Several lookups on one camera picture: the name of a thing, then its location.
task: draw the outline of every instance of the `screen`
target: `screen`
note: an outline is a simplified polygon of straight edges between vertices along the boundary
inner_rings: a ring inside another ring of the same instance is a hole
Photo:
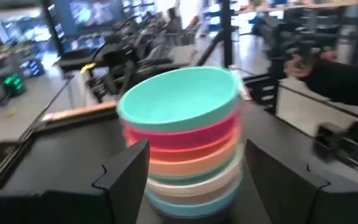
[[[120,7],[118,0],[70,1],[70,11],[75,24],[85,27],[121,20],[120,15],[114,13],[117,7]]]

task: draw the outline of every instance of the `floor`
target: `floor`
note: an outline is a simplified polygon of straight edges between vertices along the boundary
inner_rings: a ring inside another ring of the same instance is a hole
[[[194,60],[200,57],[208,45],[208,39],[197,40],[196,49],[198,53]],[[264,57],[262,48],[260,40],[249,35],[242,36],[240,41],[234,44],[236,65],[250,71],[250,73],[261,74],[266,72],[269,61]],[[222,58],[222,46],[219,45],[206,64],[220,66]],[[17,139],[64,85],[60,71],[52,66],[55,59],[53,56],[45,58],[45,67],[48,72],[44,76],[27,80],[27,92],[11,100],[7,106],[0,108],[0,140]],[[298,85],[299,88],[308,91],[302,84],[298,83]],[[69,94],[65,90],[49,108],[48,113],[95,104],[92,97],[84,91],[81,75],[76,75],[71,87],[74,93],[73,105],[70,104]],[[317,124],[320,122],[331,121],[345,127],[355,120],[353,117],[327,106],[319,105],[319,103],[284,89],[280,90],[278,115],[310,135],[313,135]]]

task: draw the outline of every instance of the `orange bowl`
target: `orange bowl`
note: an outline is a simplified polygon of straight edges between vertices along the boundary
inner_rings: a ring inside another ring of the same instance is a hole
[[[223,147],[198,159],[182,162],[166,162],[151,159],[149,173],[171,177],[186,177],[212,170],[220,166],[234,153],[236,144],[240,138],[240,133],[240,129],[237,129],[236,133]]]
[[[239,130],[240,126],[235,126],[225,136],[212,143],[188,149],[163,149],[159,147],[153,147],[153,145],[151,145],[150,158],[156,161],[165,162],[183,162],[199,159],[221,149]],[[129,133],[125,133],[125,138],[127,141],[127,146],[131,146],[137,142]]]

